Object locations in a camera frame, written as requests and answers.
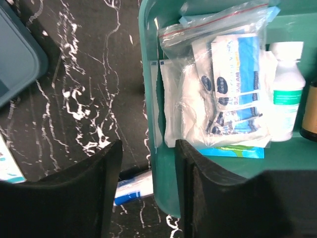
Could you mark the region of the teal white wipe packet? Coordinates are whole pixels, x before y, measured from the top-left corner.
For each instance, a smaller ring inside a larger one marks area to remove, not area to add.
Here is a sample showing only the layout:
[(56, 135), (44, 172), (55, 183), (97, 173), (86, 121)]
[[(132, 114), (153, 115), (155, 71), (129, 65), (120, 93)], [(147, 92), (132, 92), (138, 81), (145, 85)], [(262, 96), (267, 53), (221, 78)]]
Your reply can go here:
[(0, 179), (9, 183), (22, 183), (26, 179), (0, 136)]

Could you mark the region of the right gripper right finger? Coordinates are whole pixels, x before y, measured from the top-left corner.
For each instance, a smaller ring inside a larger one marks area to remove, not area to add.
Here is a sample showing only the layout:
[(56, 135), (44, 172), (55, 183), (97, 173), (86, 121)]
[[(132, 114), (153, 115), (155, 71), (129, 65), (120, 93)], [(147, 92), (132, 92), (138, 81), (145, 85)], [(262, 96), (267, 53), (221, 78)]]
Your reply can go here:
[(247, 179), (177, 140), (175, 167), (186, 238), (314, 238), (315, 170), (265, 171)]

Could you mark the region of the white gauze packet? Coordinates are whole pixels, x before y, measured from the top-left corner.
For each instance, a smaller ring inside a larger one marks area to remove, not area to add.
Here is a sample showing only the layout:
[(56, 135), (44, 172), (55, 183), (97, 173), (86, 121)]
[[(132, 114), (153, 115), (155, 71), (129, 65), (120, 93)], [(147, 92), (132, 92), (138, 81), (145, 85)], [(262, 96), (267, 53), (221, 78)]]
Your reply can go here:
[(159, 62), (164, 89), (164, 141), (170, 148), (187, 140), (199, 149), (220, 146), (266, 147), (269, 129), (258, 105), (219, 109), (204, 87), (194, 64), (183, 60)]

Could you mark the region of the clear bag blue bandages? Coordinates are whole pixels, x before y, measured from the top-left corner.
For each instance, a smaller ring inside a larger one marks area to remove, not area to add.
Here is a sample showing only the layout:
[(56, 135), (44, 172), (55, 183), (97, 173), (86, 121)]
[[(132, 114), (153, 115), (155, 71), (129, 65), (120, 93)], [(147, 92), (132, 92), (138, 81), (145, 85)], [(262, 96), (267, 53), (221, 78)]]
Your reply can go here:
[(269, 1), (251, 0), (159, 30), (160, 47), (178, 73), (170, 125), (198, 148), (266, 147), (264, 43)]

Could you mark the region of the white blue tube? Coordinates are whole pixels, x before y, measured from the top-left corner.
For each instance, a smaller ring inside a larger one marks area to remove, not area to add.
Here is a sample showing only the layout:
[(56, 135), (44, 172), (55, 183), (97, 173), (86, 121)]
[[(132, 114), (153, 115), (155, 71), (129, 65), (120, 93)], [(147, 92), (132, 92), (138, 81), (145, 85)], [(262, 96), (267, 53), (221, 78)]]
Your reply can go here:
[(136, 199), (151, 196), (154, 193), (152, 171), (146, 171), (136, 177), (120, 181), (117, 185), (114, 206), (120, 206)]

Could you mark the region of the blue divided tray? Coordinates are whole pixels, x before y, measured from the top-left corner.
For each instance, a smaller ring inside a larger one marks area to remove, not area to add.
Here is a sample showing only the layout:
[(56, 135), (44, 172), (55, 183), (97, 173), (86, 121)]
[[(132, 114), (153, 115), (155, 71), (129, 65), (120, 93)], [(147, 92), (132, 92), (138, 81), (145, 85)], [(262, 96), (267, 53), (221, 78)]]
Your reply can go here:
[(0, 105), (48, 70), (48, 57), (7, 1), (0, 2)]

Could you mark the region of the brown medicine bottle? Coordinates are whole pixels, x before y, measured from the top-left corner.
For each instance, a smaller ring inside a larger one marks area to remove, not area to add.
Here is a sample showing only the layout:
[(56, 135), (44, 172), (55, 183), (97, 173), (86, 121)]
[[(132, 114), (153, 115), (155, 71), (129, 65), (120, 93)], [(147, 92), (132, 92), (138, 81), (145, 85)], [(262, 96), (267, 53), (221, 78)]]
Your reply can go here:
[(310, 84), (300, 134), (317, 141), (317, 80)]

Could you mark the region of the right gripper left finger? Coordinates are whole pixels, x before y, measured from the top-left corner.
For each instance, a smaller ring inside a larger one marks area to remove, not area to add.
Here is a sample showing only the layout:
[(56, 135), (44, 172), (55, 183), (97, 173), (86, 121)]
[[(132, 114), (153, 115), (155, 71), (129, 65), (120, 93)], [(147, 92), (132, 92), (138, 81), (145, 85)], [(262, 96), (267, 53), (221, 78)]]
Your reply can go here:
[(3, 238), (105, 238), (122, 163), (116, 140), (36, 182), (1, 182)]

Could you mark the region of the white green-label bottle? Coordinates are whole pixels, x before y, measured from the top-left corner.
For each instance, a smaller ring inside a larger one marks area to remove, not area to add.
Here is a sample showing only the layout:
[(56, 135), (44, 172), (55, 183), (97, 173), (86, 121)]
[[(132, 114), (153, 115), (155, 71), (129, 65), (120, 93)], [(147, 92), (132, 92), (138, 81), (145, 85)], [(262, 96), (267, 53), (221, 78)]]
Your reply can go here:
[(277, 59), (273, 81), (273, 113), (270, 129), (273, 142), (292, 138), (295, 120), (306, 81), (297, 67), (304, 42), (276, 42), (269, 50)]

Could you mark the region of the green medicine box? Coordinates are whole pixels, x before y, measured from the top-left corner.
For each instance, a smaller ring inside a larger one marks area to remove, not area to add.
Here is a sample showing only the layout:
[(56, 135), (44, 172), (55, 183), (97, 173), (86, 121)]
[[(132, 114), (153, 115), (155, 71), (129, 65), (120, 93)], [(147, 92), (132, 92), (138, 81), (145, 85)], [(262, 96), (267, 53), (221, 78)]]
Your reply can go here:
[[(237, 0), (144, 0), (139, 11), (139, 31), (147, 104), (154, 198), (159, 208), (175, 218), (180, 217), (174, 149), (164, 142), (164, 90), (159, 69), (163, 52), (158, 30), (177, 23), (181, 15), (220, 12), (238, 5)], [(308, 83), (317, 78), (317, 3), (314, 0), (277, 0), (281, 12), (268, 25), (267, 43), (302, 41), (304, 48), (299, 69)], [(307, 96), (303, 95), (292, 139), (273, 143), (265, 158), (238, 159), (214, 157), (225, 168), (250, 178), (265, 169), (316, 169), (317, 145), (300, 133)]]

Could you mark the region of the blue cotton swab bag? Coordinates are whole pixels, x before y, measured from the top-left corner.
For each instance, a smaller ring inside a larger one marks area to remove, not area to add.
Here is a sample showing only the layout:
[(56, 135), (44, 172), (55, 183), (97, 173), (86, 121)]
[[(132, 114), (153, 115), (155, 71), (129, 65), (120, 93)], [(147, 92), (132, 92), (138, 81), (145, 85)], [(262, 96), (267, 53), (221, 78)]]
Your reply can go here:
[[(199, 77), (212, 84), (216, 107), (230, 110), (258, 105), (267, 126), (277, 59), (265, 50), (265, 30), (279, 12), (276, 6), (247, 2), (179, 20), (191, 38)], [(264, 148), (231, 145), (199, 151), (208, 156), (262, 159)]]

